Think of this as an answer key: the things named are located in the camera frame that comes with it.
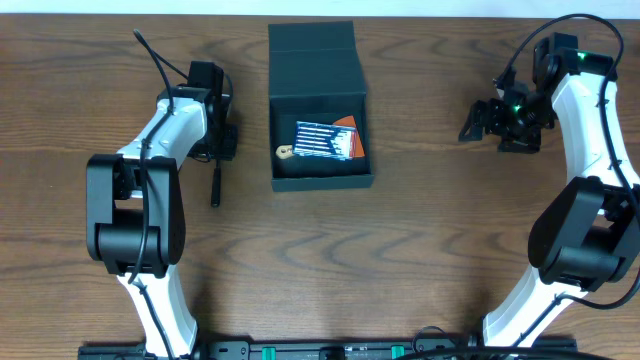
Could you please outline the wooden handled orange scraper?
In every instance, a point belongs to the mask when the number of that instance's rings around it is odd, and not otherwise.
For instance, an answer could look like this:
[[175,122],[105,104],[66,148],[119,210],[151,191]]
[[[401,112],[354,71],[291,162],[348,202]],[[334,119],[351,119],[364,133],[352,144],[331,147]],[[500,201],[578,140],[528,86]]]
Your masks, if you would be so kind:
[[275,155],[281,160],[294,156],[350,161],[365,156],[364,146],[353,115],[332,124],[297,121],[294,141],[280,145]]

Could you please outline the blue precision screwdriver set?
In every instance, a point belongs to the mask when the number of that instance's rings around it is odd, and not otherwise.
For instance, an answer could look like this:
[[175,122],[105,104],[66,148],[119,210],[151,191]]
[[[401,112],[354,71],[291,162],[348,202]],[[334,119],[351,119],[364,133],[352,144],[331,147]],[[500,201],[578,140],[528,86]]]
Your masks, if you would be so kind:
[[353,127],[321,123],[296,123],[293,153],[340,161],[355,157],[356,131]]

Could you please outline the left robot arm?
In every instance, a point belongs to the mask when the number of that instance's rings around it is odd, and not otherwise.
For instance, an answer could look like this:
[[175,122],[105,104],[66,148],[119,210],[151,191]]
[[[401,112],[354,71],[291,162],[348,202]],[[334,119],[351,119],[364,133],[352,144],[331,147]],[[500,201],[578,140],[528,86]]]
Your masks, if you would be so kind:
[[186,241],[179,171],[192,158],[234,158],[228,123],[233,86],[213,62],[194,61],[182,84],[160,93],[144,129],[115,154],[86,166],[86,244],[125,287],[145,331],[139,345],[85,345],[81,359],[207,359],[210,345],[190,313],[178,262]]

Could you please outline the small claw hammer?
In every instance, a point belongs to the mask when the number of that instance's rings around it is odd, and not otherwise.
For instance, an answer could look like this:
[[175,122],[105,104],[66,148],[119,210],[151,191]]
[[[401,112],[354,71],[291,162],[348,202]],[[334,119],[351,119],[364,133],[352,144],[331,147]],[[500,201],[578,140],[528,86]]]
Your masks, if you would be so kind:
[[221,164],[217,160],[212,178],[212,190],[210,204],[213,208],[217,208],[221,203]]

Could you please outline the dark green gift box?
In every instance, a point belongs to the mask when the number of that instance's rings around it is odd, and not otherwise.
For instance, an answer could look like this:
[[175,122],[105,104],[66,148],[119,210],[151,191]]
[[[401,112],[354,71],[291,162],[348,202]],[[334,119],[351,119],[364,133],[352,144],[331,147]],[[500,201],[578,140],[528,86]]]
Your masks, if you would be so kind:
[[[374,173],[369,150],[367,87],[351,21],[270,24],[269,140],[275,192],[368,188]],[[294,154],[300,122],[357,129],[352,159]]]

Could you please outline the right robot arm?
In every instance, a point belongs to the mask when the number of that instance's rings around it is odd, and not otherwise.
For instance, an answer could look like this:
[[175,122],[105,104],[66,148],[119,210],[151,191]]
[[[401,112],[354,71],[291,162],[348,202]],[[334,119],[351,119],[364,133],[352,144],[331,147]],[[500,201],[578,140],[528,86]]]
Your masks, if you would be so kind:
[[560,127],[567,184],[532,226],[529,265],[507,298],[482,319],[481,344],[530,347],[572,303],[625,276],[639,254],[639,176],[617,118],[613,58],[552,33],[533,53],[533,90],[507,68],[498,97],[477,101],[462,142],[496,135],[501,152],[534,154],[544,129]]

